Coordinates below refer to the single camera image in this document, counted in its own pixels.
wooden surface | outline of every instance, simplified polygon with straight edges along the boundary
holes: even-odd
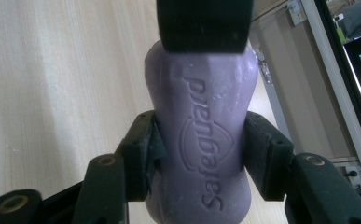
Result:
[[[44,198],[114,152],[152,109],[143,61],[159,39],[154,0],[0,0],[0,195]],[[261,80],[252,110],[274,122]],[[286,223],[282,203],[254,193],[245,223]],[[132,223],[153,223],[131,203]]]

metal bolt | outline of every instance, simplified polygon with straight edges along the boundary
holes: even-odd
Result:
[[[27,203],[29,199],[25,195],[14,195],[10,198],[5,199],[0,204],[0,213],[1,214],[8,214],[15,212],[21,208],[23,208]]]
[[[114,159],[114,157],[107,156],[107,157],[103,157],[103,158],[99,159],[98,163],[102,166],[109,166],[109,165],[113,164],[115,161],[116,161],[116,159]]]
[[[322,161],[321,159],[319,159],[319,158],[317,158],[317,157],[314,157],[314,156],[308,156],[308,157],[306,157],[306,160],[308,161],[308,162],[310,162],[311,164],[313,164],[313,165],[324,165],[325,164],[325,162],[324,161]]]

wooden floor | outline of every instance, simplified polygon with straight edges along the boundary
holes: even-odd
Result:
[[[0,195],[47,198],[114,152],[152,109],[144,58],[158,39],[154,0],[0,0]],[[274,123],[261,80],[251,109]],[[244,223],[286,223],[282,203],[258,197]],[[131,221],[153,223],[143,203]]]

purple soap bar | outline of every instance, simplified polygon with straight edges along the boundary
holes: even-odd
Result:
[[[168,53],[146,57],[146,84],[167,157],[146,198],[158,223],[240,223],[251,202],[241,136],[257,83],[257,59],[242,54]]]

soap bar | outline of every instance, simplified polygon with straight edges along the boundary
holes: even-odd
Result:
[[[241,136],[257,83],[244,53],[148,52],[145,77],[167,157],[157,162],[149,214],[157,223],[240,223],[251,203]]]

